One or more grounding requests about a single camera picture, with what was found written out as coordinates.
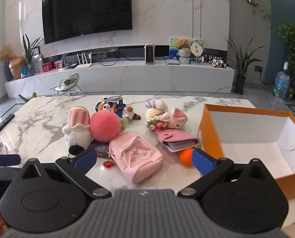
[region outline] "blue wall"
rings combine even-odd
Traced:
[[[285,43],[279,35],[276,25],[295,23],[295,0],[271,0],[272,28],[270,36],[269,54],[264,82],[271,83],[278,71],[283,68],[285,57]]]

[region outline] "gold vase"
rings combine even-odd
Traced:
[[[18,56],[10,60],[9,68],[14,78],[21,78],[21,71],[26,65],[26,60],[23,56]]]

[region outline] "gray floor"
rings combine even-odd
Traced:
[[[272,109],[291,112],[295,116],[295,98],[290,102],[280,102],[272,96],[272,92],[268,90],[244,88],[244,94],[239,95],[235,93],[223,94],[223,93],[200,93],[200,92],[152,92],[152,91],[137,91],[137,92],[108,92],[108,93],[84,93],[84,95],[170,95],[170,96],[207,96],[207,97],[222,97],[222,98],[236,98],[247,99],[256,108]],[[0,104],[0,123],[9,114],[15,113],[24,105],[24,102],[20,98],[7,99]]]

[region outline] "small chair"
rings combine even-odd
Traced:
[[[81,88],[78,86],[78,81],[79,81],[79,74],[75,73],[71,75],[68,79],[66,80],[61,80],[61,83],[59,86],[51,88],[57,91],[57,96],[62,96],[64,94],[68,94],[68,96],[71,96],[72,91],[77,91],[78,95],[81,95]]]

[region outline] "orange box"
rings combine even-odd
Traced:
[[[205,104],[203,150],[247,164],[259,158],[287,199],[295,198],[295,117],[288,112]]]

